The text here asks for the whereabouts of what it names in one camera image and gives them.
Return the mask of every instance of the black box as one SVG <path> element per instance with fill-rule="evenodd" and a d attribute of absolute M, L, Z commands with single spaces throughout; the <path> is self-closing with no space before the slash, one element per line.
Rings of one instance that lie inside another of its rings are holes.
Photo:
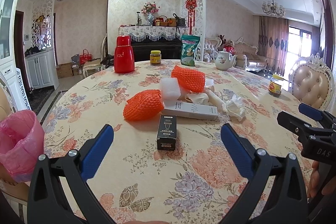
<path fill-rule="evenodd" d="M 176 116 L 161 115 L 156 139 L 157 149 L 175 150 L 176 133 Z"/>

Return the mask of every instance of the jar with yellow lid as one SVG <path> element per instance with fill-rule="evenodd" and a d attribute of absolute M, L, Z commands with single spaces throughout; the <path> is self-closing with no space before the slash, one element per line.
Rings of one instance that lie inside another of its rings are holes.
<path fill-rule="evenodd" d="M 283 84 L 284 78 L 280 75 L 273 74 L 271 82 L 269 82 L 268 92 L 274 97 L 279 97 L 281 95 L 281 87 Z"/>
<path fill-rule="evenodd" d="M 151 65 L 161 64 L 161 51 L 151 51 L 150 64 Z"/>

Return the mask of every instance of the jar label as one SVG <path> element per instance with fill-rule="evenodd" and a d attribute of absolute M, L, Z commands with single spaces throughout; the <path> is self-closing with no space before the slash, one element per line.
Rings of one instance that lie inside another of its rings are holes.
<path fill-rule="evenodd" d="M 281 85 L 276 84 L 276 83 L 271 81 L 271 82 L 269 82 L 268 90 L 270 92 L 275 93 L 275 94 L 280 94 L 281 93 Z"/>
<path fill-rule="evenodd" d="M 151 56 L 150 57 L 150 63 L 160 64 L 161 63 L 161 57 L 160 56 Z"/>

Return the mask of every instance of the yellow lid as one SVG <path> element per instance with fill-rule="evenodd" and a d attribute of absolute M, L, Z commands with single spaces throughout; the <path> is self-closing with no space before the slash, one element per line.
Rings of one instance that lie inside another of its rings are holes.
<path fill-rule="evenodd" d="M 281 77 L 280 75 L 276 75 L 276 74 L 273 74 L 273 76 L 272 76 L 273 78 L 275 78 L 275 79 L 277 79 L 277 80 L 281 80 L 281 81 L 283 81 L 284 80 L 284 78 L 283 77 Z"/>

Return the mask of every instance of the trash bag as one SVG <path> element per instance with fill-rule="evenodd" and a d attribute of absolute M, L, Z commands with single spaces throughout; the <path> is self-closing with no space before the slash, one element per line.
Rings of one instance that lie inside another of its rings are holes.
<path fill-rule="evenodd" d="M 0 122 L 0 162 L 16 182 L 31 180 L 43 142 L 44 131 L 31 110 L 18 111 Z"/>

